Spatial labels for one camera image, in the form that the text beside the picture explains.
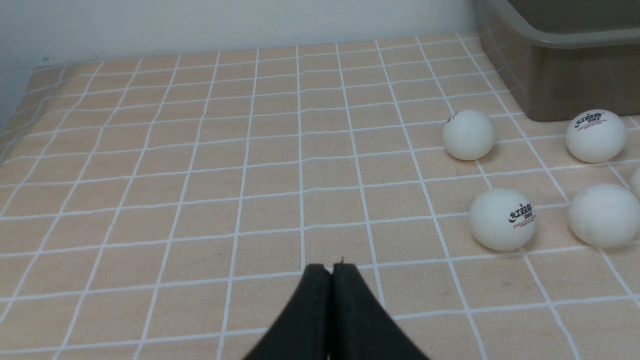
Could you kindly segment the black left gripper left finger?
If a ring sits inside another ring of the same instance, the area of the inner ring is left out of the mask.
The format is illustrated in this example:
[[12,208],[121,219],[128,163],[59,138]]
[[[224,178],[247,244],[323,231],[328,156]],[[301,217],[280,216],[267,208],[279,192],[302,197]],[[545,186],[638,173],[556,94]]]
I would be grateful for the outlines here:
[[309,264],[269,330],[245,355],[246,360],[326,360],[331,274]]

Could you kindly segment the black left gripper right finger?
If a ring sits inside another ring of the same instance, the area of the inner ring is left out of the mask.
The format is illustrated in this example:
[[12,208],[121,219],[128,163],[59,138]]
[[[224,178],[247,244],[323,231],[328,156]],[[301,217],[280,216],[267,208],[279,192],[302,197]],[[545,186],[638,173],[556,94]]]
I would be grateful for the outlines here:
[[351,263],[333,265],[332,360],[427,360]]

